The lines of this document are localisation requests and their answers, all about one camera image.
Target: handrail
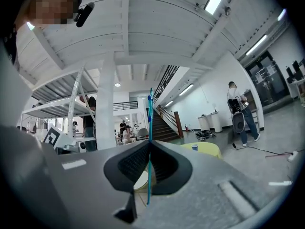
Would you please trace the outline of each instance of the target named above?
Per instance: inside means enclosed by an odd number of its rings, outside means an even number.
[[[164,73],[162,79],[160,80],[160,83],[159,83],[156,91],[154,92],[154,95],[153,95],[154,102],[156,102],[158,100],[158,98],[160,97],[160,95],[162,94],[164,89],[166,88],[167,84],[170,82],[173,75],[177,72],[178,69],[179,69],[179,66],[177,66],[177,65],[168,65],[167,66],[165,73]]]
[[[175,120],[175,116],[173,116],[171,113],[169,113],[166,109],[163,109],[162,107],[160,107],[160,109]]]
[[[163,116],[165,116],[176,128],[178,128],[177,127],[177,123],[176,123],[176,121],[175,120],[172,120],[171,118],[169,118],[169,117],[167,117],[167,115],[166,114],[164,114]]]
[[[138,101],[132,101],[132,102],[122,102],[122,103],[114,103],[113,104],[113,110],[126,110],[126,109],[137,109],[138,107]]]
[[[166,111],[165,109],[162,109],[161,105],[158,105],[157,109],[159,110],[160,117],[163,119],[163,116],[165,116],[178,129],[179,137],[183,138],[183,131],[182,131],[178,112],[175,111],[174,116],[172,116],[168,111]]]

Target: doorway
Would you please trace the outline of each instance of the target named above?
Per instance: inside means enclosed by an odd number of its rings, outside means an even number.
[[[289,95],[286,82],[268,51],[246,67],[246,70],[256,87],[263,107]]]

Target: staircase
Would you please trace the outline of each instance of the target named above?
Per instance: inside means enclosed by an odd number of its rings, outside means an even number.
[[[180,138],[155,110],[153,111],[152,120],[152,138],[153,140],[159,140],[163,142],[169,142],[171,140]]]

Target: blue stick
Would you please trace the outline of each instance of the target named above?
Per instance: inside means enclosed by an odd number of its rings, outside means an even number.
[[[151,93],[148,96],[148,123],[149,123],[149,133],[148,141],[151,142],[153,138],[153,89],[151,88]],[[150,203],[151,197],[151,154],[149,153],[148,161],[148,191],[147,191],[147,205]]]

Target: sneaker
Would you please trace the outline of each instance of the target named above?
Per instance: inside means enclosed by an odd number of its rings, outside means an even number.
[[[254,141],[257,142],[260,137],[261,137],[261,135],[258,134],[258,137],[256,139],[254,139]]]

